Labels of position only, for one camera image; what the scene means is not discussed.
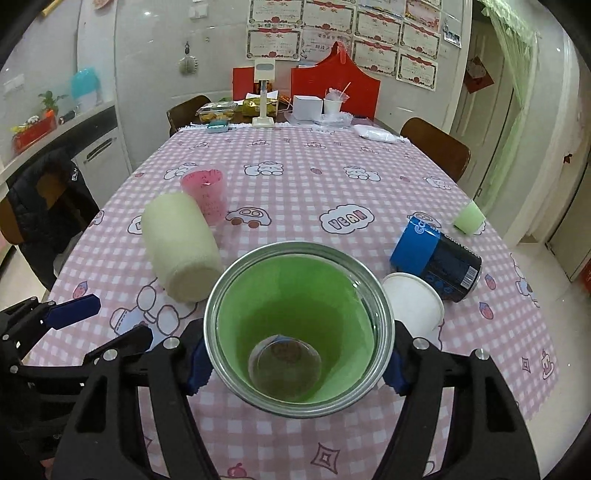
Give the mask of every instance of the cabinet handle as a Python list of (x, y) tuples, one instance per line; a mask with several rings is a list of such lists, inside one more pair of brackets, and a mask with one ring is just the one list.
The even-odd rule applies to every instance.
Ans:
[(88, 162), (94, 160), (101, 152), (105, 151), (115, 140), (117, 140), (117, 137), (108, 138), (103, 143), (101, 143), (98, 147), (96, 147), (86, 156), (86, 160), (82, 162), (83, 165), (86, 165)]

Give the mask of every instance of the green curtain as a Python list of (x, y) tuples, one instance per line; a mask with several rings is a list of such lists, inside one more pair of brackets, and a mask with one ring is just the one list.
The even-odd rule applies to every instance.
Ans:
[(491, 19), (501, 44), (505, 61), (513, 78), (513, 89), (520, 108), (507, 141), (503, 145), (500, 155), (495, 154), (491, 170), (482, 184), (482, 192), (476, 199), (476, 203), (487, 215), (515, 161), (534, 88), (538, 44), (535, 32), (504, 0), (479, 1), (484, 4), (485, 9), (482, 13)]

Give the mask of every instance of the black jacket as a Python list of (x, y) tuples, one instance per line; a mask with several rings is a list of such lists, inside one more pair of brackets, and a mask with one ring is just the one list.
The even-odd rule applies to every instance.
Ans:
[[(37, 183), (45, 173), (54, 174), (67, 186), (66, 193), (49, 210), (45, 198), (37, 192)], [(35, 160), (18, 176), (7, 196), (24, 239), (19, 248), (39, 281), (51, 290), (56, 281), (53, 261), (71, 238), (84, 230), (71, 205), (79, 211), (85, 225), (99, 208), (65, 148)]]

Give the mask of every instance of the pink plastic cup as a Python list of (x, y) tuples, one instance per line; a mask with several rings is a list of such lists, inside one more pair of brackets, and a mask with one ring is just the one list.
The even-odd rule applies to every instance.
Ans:
[(224, 220), (228, 198), (226, 179), (221, 170), (196, 167), (181, 178), (181, 189), (195, 199), (208, 225)]

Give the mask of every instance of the door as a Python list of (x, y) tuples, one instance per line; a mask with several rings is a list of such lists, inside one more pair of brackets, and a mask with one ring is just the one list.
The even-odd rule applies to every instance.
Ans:
[(490, 22), (472, 22), (468, 59), (476, 56), (495, 83), (475, 93), (468, 93), (466, 87), (462, 87), (450, 131), (450, 135), (466, 145), (472, 154), (457, 183), (470, 198), (476, 197), (495, 151), (501, 150), (499, 139), (513, 94), (511, 72)]
[(118, 128), (86, 147), (74, 161), (99, 208), (105, 206), (129, 177)]
[(591, 167), (587, 169), (573, 203), (558, 230), (550, 239), (550, 248), (567, 276), (574, 280), (591, 255)]

